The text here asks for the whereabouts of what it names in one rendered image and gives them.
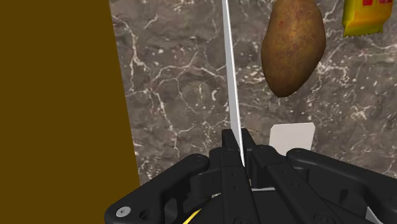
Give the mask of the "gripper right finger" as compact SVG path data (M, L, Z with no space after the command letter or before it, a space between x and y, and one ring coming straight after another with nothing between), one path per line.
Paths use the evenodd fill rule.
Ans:
M293 148L283 156L271 146L256 144L247 129L242 129L242 143L253 188L273 185L271 177L254 161L255 151L262 153L268 164L291 165L323 200L360 218L365 218L370 208L382 224L397 224L397 179L303 148Z

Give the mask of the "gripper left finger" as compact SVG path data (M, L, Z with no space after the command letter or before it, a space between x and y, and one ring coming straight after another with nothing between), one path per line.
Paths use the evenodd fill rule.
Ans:
M188 224L211 197L222 198L221 220L203 224L260 224L253 193L230 129L209 156L188 155L108 207L105 224Z

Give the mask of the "thin white blade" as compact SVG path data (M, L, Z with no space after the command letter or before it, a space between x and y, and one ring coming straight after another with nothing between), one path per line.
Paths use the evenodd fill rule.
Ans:
M228 5L228 0L221 0L221 3L222 3L222 15L223 15L223 34L224 34L224 44L225 44L225 62L226 62L225 65L226 65L226 77L227 77L227 88L228 88L230 127L235 136L236 142L239 146L242 164L245 165L244 148L242 143L242 130L240 123L239 99L238 99L237 81L235 75L235 61L233 54L233 41L232 41L232 29L230 24L229 5Z

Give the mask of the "white flat card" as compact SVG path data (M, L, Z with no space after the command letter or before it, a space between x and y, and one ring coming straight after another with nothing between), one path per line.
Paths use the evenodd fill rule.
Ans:
M293 148L310 150L314 132L315 125L312 122L276 124L270 130L269 145L284 156Z

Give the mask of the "brown potato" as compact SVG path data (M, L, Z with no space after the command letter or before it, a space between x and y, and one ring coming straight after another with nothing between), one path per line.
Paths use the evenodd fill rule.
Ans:
M261 46L265 80L277 97L295 93L311 76L326 48L315 0L276 0Z

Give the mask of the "yellow snack packet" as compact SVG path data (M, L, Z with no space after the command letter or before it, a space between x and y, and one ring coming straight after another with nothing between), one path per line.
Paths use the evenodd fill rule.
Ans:
M394 0L344 0L342 25L344 37L383 32Z

